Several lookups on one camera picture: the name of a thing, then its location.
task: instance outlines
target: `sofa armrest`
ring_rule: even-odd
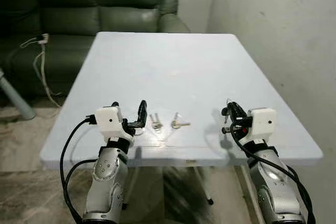
[[[176,14],[165,14],[159,20],[160,33],[190,33],[189,28]]]

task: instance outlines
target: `power strip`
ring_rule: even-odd
[[[48,43],[48,41],[49,41],[49,34],[41,34],[41,35],[37,36],[36,39],[37,39],[38,44],[44,45],[44,44]]]

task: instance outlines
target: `white cable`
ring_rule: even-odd
[[[41,73],[40,73],[40,71],[38,70],[37,65],[36,65],[36,63],[37,63],[38,59],[41,57],[41,55],[42,55],[42,52],[39,53],[39,54],[35,57],[35,59],[34,59],[34,61],[33,61],[33,68],[34,68],[34,70],[35,70],[35,73],[36,73],[38,79],[41,81],[41,83],[42,83],[42,85],[43,85],[43,81],[42,81]],[[60,95],[60,94],[61,94],[61,92],[54,93],[53,90],[52,90],[51,88],[49,88],[49,91],[50,91],[50,94],[51,94],[51,95]]]
[[[46,47],[44,44],[41,44],[41,48],[42,48],[42,52],[41,52],[41,77],[42,77],[42,84],[44,86],[44,89],[46,90],[47,93],[47,97],[49,98],[49,100],[56,105],[57,107],[61,107],[52,97],[50,94],[50,89],[48,87],[47,84],[47,80],[46,80],[46,75],[44,72],[44,66],[45,66],[45,54],[46,54]]]
[[[145,132],[145,128],[140,128],[140,130],[135,129],[135,134],[134,136],[141,136]]]
[[[38,68],[37,68],[37,66],[36,66],[37,60],[41,57],[41,55],[42,55],[42,52],[40,52],[40,53],[35,57],[35,59],[34,59],[34,61],[33,61],[33,68],[34,68],[34,70],[35,70],[35,73],[36,73],[37,77],[40,79],[41,83],[43,84],[43,82],[42,82],[42,76],[41,76],[41,74],[40,74],[40,72],[38,71]]]
[[[36,37],[31,38],[31,39],[26,40],[25,42],[21,43],[21,44],[20,44],[20,48],[26,48],[26,47],[28,47],[28,46],[31,45],[31,44],[38,43],[38,41],[33,41],[33,42],[31,42],[32,40],[36,40]]]

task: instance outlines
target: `green sofa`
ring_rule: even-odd
[[[33,69],[40,46],[19,48],[36,35],[50,34],[46,45],[47,81],[53,91],[66,95],[97,32],[189,32],[176,15],[178,0],[1,0],[1,3],[0,66],[25,97],[45,95]]]

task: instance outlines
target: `table leg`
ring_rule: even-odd
[[[199,181],[199,183],[200,183],[200,185],[203,189],[203,192],[206,196],[206,200],[208,201],[209,205],[212,205],[214,203],[214,201],[211,199],[211,196],[210,196],[209,190],[207,188],[207,185],[206,185],[205,181],[203,181],[203,179],[202,179],[202,177],[199,173],[199,170],[198,170],[199,168],[201,168],[201,167],[194,166],[194,171],[195,171],[196,177],[197,177],[197,179],[198,179],[198,181]],[[204,171],[205,177],[208,177],[209,176],[208,167],[203,167],[202,169]]]
[[[127,204],[129,202],[131,194],[133,192],[135,182],[137,182],[136,180],[138,179],[139,171],[140,171],[140,167],[137,166],[137,167],[134,168],[134,172],[131,175],[130,184],[128,185],[128,189],[126,191],[125,199],[123,200],[123,203],[122,203],[122,209],[123,210],[125,210],[127,208]]]
[[[19,95],[13,86],[6,80],[2,69],[0,69],[0,87],[10,99],[12,104],[18,109],[24,120],[30,120],[35,117],[34,110],[28,103]]]

